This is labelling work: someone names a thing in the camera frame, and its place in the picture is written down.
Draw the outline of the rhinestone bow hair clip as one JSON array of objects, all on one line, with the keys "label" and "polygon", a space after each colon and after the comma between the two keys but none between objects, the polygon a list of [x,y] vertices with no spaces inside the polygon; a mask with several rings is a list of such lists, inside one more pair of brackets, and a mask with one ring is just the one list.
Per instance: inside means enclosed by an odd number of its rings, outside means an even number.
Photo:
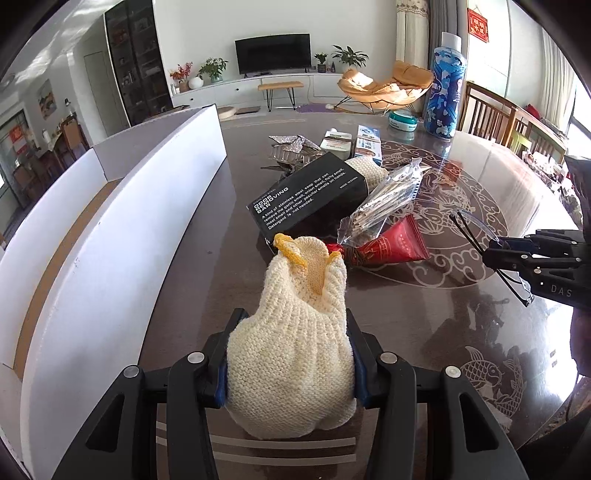
[{"label": "rhinestone bow hair clip", "polygon": [[324,155],[322,148],[301,135],[270,136],[270,165],[264,169],[290,175]]}]

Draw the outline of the white cardboard storage box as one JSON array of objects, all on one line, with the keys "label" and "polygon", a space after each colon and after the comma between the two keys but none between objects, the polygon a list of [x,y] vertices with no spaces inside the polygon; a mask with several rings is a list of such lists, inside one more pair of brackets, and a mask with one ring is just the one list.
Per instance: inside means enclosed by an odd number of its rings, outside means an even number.
[{"label": "white cardboard storage box", "polygon": [[179,243],[226,156],[214,106],[95,145],[41,197],[1,257],[1,425],[48,479],[140,356]]}]

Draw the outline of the small potted plant right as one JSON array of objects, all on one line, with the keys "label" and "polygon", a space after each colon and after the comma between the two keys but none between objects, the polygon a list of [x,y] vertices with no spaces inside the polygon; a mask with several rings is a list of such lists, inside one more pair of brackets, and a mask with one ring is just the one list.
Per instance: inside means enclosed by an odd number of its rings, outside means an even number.
[{"label": "small potted plant right", "polygon": [[317,71],[318,73],[327,72],[327,59],[328,55],[322,52],[315,53],[315,59],[317,60]]}]

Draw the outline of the black odor removing bar box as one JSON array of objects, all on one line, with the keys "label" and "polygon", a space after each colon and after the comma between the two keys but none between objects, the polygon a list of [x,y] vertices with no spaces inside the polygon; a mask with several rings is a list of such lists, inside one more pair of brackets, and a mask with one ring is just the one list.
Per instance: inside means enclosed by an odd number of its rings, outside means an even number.
[{"label": "black odor removing bar box", "polygon": [[360,172],[332,153],[282,179],[247,205],[267,242],[276,234],[318,238],[335,234],[368,196]]}]

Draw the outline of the dark glass display cabinet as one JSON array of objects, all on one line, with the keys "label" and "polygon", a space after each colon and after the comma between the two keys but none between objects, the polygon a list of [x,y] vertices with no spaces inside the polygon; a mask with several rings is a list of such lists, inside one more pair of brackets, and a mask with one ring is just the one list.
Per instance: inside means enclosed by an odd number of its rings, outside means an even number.
[{"label": "dark glass display cabinet", "polygon": [[172,108],[150,1],[121,1],[104,13],[114,77],[132,126]]}]

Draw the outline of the bag of cotton swabs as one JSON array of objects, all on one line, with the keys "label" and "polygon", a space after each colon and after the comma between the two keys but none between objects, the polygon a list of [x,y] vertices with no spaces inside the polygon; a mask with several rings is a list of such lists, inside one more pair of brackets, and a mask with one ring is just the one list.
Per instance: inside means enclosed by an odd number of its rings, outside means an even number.
[{"label": "bag of cotton swabs", "polygon": [[417,197],[424,175],[431,169],[420,158],[391,171],[365,201],[339,225],[339,245],[358,248],[376,240],[394,215]]}]

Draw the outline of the grey curtain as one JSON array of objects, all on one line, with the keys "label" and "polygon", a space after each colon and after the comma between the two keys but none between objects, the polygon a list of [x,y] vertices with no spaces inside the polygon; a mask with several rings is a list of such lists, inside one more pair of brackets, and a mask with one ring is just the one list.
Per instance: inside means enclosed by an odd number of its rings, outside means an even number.
[{"label": "grey curtain", "polygon": [[466,0],[430,0],[429,42],[433,51],[441,44],[441,33],[448,32],[462,40],[461,53],[468,51],[468,2]]}]

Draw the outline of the blue white medicine box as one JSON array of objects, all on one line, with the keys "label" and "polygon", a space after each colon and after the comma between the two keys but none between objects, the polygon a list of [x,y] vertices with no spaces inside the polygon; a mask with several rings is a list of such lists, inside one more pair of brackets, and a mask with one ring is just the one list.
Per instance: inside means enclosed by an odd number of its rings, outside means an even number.
[{"label": "blue white medicine box", "polygon": [[382,141],[380,130],[374,127],[359,125],[356,132],[355,157],[365,156],[372,159],[377,166],[383,162]]}]

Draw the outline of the teal white round container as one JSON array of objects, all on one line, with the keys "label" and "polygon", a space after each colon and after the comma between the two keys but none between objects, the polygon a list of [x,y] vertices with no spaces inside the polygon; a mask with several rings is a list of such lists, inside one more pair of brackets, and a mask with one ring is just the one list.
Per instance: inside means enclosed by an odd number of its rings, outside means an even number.
[{"label": "teal white round container", "polygon": [[402,132],[414,132],[418,127],[418,119],[406,110],[392,110],[388,114],[389,125]]}]

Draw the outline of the cream knit glove yellow cuff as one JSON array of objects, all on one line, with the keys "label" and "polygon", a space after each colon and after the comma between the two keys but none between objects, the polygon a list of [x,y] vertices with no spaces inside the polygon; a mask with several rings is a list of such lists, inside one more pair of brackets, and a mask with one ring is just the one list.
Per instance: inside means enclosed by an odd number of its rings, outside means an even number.
[{"label": "cream knit glove yellow cuff", "polygon": [[356,412],[346,265],[320,239],[276,234],[256,313],[228,338],[225,407],[249,435],[290,439]]}]

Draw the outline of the white ointment box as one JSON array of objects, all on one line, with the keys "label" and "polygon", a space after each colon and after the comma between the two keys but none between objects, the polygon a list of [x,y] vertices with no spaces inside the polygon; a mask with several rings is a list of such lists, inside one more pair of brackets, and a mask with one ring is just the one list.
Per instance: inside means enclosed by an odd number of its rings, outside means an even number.
[{"label": "white ointment box", "polygon": [[352,155],[353,136],[346,132],[340,132],[332,128],[325,132],[320,148],[322,151],[332,153],[342,160],[348,160]]}]

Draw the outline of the wooden dining chair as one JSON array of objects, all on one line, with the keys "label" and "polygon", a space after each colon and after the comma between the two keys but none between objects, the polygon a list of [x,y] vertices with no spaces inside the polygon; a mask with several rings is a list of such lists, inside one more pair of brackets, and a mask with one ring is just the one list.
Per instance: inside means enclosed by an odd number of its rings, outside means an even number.
[{"label": "wooden dining chair", "polygon": [[507,147],[521,157],[538,153],[561,164],[567,148],[561,137],[526,109],[468,81],[458,130]]}]

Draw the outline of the red tube package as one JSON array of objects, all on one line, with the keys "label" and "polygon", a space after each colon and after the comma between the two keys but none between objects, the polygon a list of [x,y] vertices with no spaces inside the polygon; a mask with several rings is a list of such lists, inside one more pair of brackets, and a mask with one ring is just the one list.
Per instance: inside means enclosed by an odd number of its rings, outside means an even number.
[{"label": "red tube package", "polygon": [[413,215],[407,215],[377,239],[361,247],[339,244],[328,244],[327,247],[331,253],[339,252],[344,257],[346,265],[352,267],[377,267],[430,258]]}]

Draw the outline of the orange lounge chair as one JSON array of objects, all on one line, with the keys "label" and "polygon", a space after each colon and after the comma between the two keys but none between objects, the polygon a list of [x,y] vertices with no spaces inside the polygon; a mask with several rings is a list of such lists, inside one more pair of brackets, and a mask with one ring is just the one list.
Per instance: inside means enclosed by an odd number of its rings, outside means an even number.
[{"label": "orange lounge chair", "polygon": [[399,110],[412,105],[428,92],[434,74],[402,60],[394,61],[391,77],[378,82],[351,68],[339,78],[339,89],[348,99],[370,110]]}]

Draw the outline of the red flower vase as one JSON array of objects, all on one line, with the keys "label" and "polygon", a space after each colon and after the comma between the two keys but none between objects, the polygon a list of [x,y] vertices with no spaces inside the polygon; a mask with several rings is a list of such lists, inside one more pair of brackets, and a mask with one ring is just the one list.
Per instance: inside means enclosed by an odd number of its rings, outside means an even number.
[{"label": "red flower vase", "polygon": [[169,71],[169,76],[177,86],[179,92],[186,92],[189,90],[188,80],[190,78],[192,69],[191,62],[178,64],[174,70]]}]

